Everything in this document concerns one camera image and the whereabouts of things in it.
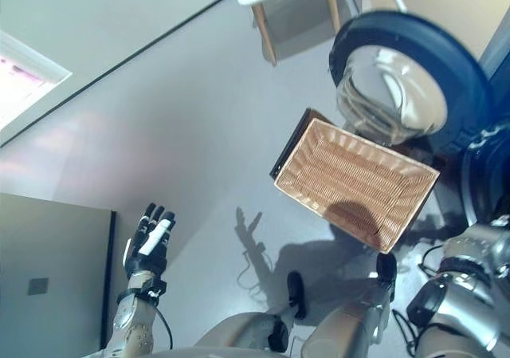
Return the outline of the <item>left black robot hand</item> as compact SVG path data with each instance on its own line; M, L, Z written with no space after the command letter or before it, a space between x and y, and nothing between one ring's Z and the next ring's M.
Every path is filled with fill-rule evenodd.
M162 275L167 267L167 247L174 226L173 212L149 203L124 248L123 268L127 279L141 271L149 271L156 277Z

